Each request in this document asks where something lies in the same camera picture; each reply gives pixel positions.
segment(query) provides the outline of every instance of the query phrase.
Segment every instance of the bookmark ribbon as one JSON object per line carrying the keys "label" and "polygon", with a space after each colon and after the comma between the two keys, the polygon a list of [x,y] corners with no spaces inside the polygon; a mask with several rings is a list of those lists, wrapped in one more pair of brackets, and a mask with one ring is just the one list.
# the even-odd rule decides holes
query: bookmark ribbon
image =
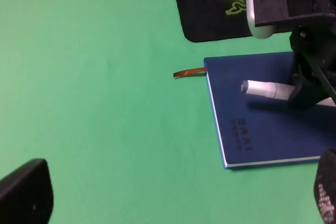
{"label": "bookmark ribbon", "polygon": [[173,77],[179,78],[179,77],[188,77],[193,76],[198,73],[206,72],[206,68],[194,68],[194,69],[187,69],[183,71],[179,71],[173,74]]}

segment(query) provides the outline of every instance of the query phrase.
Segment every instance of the white marker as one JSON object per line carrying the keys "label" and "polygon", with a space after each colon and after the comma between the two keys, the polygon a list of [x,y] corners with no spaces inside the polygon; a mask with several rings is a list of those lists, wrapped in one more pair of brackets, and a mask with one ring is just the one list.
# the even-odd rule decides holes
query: white marker
{"label": "white marker", "polygon": [[[294,86],[261,81],[243,81],[241,85],[242,93],[260,95],[279,100],[288,100],[294,90]],[[317,103],[318,105],[335,107],[335,103],[331,98],[327,98]]]}

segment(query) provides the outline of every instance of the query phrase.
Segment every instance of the blue notebook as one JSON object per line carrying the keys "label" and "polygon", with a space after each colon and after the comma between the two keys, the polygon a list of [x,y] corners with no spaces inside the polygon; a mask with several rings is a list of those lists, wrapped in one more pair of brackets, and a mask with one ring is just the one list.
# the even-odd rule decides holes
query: blue notebook
{"label": "blue notebook", "polygon": [[336,149],[336,108],[293,111],[240,90],[244,80],[288,83],[292,61],[292,52],[204,59],[225,168],[318,161]]}

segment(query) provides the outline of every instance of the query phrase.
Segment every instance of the green backdrop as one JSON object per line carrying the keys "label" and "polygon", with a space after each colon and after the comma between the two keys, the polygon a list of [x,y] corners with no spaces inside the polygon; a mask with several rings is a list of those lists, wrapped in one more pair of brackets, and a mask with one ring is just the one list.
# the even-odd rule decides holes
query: green backdrop
{"label": "green backdrop", "polygon": [[0,7],[0,177],[46,158],[51,224],[322,223],[316,164],[224,170],[206,78],[172,78],[288,34],[194,44],[175,0]]}

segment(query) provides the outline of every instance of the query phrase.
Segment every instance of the black mouse pad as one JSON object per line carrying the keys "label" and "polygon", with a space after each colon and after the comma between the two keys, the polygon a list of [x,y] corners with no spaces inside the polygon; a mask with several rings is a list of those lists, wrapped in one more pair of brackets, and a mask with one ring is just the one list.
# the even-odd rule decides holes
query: black mouse pad
{"label": "black mouse pad", "polygon": [[[176,0],[184,36],[204,42],[251,36],[244,0]],[[290,31],[278,27],[277,32]]]}

